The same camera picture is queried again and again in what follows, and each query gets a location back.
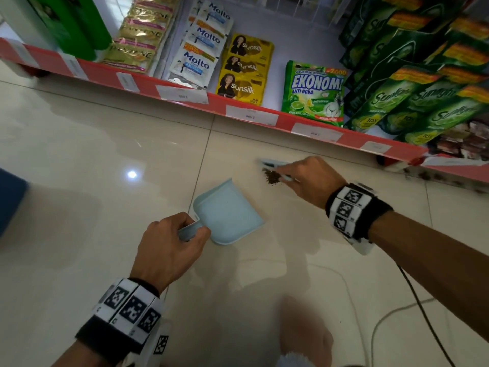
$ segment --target lime image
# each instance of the lime image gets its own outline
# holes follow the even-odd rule
[[[298,101],[293,102],[290,107],[293,110],[303,110],[304,109],[304,104]]]

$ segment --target dirt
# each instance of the dirt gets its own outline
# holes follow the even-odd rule
[[[273,170],[268,170],[265,168],[263,168],[262,171],[265,174],[265,179],[266,179],[266,182],[268,184],[274,185],[274,184],[280,183],[280,181],[279,181],[280,174],[278,172],[275,172]]]

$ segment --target white shelf backing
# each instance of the white shelf backing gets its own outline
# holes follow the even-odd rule
[[[262,0],[214,0],[224,5],[234,18],[234,25],[229,39],[235,32],[262,38],[275,45],[272,55],[265,95],[262,106],[280,110],[284,93],[285,66],[289,60],[311,63],[324,67],[343,68],[339,60],[345,48],[338,41],[338,36],[344,22],[331,25],[327,22],[328,7],[317,6],[296,7],[297,0],[279,0],[278,11],[270,9],[274,0],[267,0],[266,7],[260,7],[257,2]],[[181,37],[186,29],[185,20],[188,16],[192,0],[184,0],[176,37],[170,50],[168,63],[162,77],[167,77],[173,57],[180,45]],[[216,91],[221,63],[214,71],[208,92]]]

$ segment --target light blue dustpan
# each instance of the light blue dustpan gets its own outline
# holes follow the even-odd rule
[[[211,240],[218,245],[230,245],[265,223],[232,179],[199,195],[193,207],[198,221],[178,231],[180,240],[185,242],[195,236],[197,229],[206,226],[212,231]]]

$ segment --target left hand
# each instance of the left hand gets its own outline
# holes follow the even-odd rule
[[[186,212],[152,222],[138,246],[131,277],[152,284],[160,294],[170,283],[179,279],[200,257],[211,235],[209,228],[202,227],[194,238],[182,242],[176,232],[193,222]]]

